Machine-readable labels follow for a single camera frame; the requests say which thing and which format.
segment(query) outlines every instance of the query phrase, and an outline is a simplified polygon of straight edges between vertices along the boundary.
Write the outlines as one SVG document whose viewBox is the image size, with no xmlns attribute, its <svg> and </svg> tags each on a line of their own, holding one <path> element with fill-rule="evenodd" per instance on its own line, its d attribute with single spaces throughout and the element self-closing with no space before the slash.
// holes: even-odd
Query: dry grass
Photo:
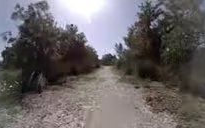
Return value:
<svg viewBox="0 0 205 128">
<path fill-rule="evenodd" d="M 144 99 L 153 112 L 168 112 L 176 117 L 177 128 L 205 128 L 205 100 L 178 89 L 152 85 Z"/>
</svg>

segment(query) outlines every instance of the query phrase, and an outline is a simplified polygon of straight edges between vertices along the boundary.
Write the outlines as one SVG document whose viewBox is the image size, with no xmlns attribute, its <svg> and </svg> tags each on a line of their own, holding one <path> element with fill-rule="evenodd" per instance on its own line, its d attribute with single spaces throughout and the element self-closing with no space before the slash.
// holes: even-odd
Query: sun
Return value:
<svg viewBox="0 0 205 128">
<path fill-rule="evenodd" d="M 71 12 L 84 16 L 91 22 L 91 17 L 102 9 L 104 0 L 60 0 Z"/>
</svg>

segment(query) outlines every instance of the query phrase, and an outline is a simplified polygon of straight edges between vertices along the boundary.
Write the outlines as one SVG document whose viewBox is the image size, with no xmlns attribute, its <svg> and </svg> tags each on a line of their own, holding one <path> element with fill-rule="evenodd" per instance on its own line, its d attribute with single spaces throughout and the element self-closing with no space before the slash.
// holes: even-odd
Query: shrub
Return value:
<svg viewBox="0 0 205 128">
<path fill-rule="evenodd" d="M 149 78 L 151 80 L 159 79 L 159 70 L 157 66 L 150 60 L 141 60 L 138 62 L 137 75 L 141 78 Z"/>
</svg>

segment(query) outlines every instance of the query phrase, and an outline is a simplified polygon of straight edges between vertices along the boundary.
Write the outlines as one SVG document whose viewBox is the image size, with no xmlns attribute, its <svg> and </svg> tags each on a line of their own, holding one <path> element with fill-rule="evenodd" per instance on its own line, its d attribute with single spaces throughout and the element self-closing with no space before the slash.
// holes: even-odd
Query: dirt path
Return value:
<svg viewBox="0 0 205 128">
<path fill-rule="evenodd" d="M 120 81 L 111 67 L 71 82 L 73 88 L 52 87 L 24 98 L 19 113 L 0 117 L 6 128 L 174 128 L 165 114 L 145 105 L 142 90 Z"/>
</svg>

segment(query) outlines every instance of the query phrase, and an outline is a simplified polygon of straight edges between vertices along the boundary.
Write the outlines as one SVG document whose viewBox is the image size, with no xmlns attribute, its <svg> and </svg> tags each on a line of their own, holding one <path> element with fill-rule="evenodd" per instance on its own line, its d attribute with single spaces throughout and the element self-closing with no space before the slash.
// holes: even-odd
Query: green foliage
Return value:
<svg viewBox="0 0 205 128">
<path fill-rule="evenodd" d="M 18 24 L 18 34 L 5 32 L 1 36 L 8 42 L 2 51 L 5 68 L 22 69 L 22 86 L 34 71 L 41 72 L 49 81 L 64 75 L 76 75 L 98 67 L 96 51 L 87 46 L 84 33 L 70 24 L 57 25 L 46 1 L 31 3 L 27 7 L 16 5 L 11 19 Z"/>
<path fill-rule="evenodd" d="M 102 59 L 101 59 L 101 64 L 102 65 L 113 65 L 116 61 L 116 56 L 112 55 L 112 54 L 105 54 L 103 55 Z"/>
<path fill-rule="evenodd" d="M 180 72 L 181 66 L 189 63 L 195 52 L 205 48 L 203 2 L 159 0 L 142 3 L 137 20 L 124 37 L 127 48 L 115 44 L 117 67 L 124 69 L 126 74 L 156 80 L 169 76 L 163 74 L 168 73 L 164 72 L 166 67 L 171 73 Z"/>
</svg>

